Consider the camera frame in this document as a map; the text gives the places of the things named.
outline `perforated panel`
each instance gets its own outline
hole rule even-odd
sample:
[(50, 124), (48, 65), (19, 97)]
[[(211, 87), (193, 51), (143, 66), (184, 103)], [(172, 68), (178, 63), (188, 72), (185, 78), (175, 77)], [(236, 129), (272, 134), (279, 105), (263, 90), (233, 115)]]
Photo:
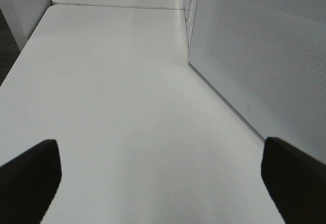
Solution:
[(323, 162), (325, 6), (326, 0), (199, 0), (189, 56), (261, 134)]

